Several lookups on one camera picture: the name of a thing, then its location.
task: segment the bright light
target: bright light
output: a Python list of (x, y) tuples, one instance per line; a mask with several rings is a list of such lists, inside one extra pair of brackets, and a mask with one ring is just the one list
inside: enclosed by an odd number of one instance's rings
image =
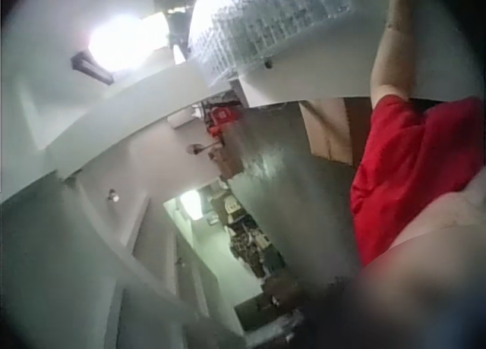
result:
[(155, 13), (143, 20), (142, 28), (147, 45), (153, 50), (169, 46), (169, 23), (163, 13)]
[(184, 54), (182, 54), (181, 48), (177, 44), (174, 46), (173, 51), (175, 64), (181, 64), (186, 61)]
[(116, 72), (142, 65), (154, 50), (168, 45), (168, 35), (162, 13), (143, 20), (122, 15), (94, 31), (89, 50), (101, 67)]
[(199, 193), (192, 190), (181, 196), (181, 203), (191, 219), (199, 220), (203, 218), (203, 207), (200, 202)]

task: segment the person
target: person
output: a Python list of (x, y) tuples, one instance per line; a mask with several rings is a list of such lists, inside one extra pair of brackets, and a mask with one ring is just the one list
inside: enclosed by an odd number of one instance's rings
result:
[(466, 341), (462, 327), (486, 316), (469, 310), (486, 302), (484, 104), (416, 109), (412, 11), (413, 0), (390, 0), (371, 75), (371, 132), (351, 191), (364, 269), (311, 300), (294, 347), (438, 347), (444, 332), (453, 342), (449, 318)]
[[(363, 266), (396, 245), (401, 234), (400, 242), (418, 233), (417, 228), (414, 234), (404, 231), (444, 194), (462, 191), (484, 166), (480, 99), (442, 103), (427, 112), (417, 111), (411, 100), (416, 63), (412, 11), (412, 0), (390, 0), (371, 74), (371, 132), (351, 192)], [(423, 229), (433, 230), (426, 225)]]

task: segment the red t-shirt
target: red t-shirt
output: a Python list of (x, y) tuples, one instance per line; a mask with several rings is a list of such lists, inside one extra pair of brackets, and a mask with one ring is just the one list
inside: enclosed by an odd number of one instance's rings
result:
[(461, 191), (484, 165), (484, 105), (470, 98), (414, 110), (385, 96), (352, 185), (351, 204), (363, 265), (384, 253), (439, 196)]

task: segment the wall sconce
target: wall sconce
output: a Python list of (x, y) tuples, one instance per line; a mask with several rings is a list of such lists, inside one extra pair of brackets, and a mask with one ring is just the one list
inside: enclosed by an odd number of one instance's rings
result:
[(108, 200), (117, 203), (120, 200), (120, 196), (116, 193), (115, 190), (111, 189), (108, 192)]

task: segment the concrete floor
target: concrete floor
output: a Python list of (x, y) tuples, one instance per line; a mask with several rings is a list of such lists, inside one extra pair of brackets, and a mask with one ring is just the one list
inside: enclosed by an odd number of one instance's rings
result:
[(349, 210), (355, 170), (314, 157), (296, 103), (246, 109), (225, 133), (244, 173), (230, 186), (308, 287), (358, 271)]

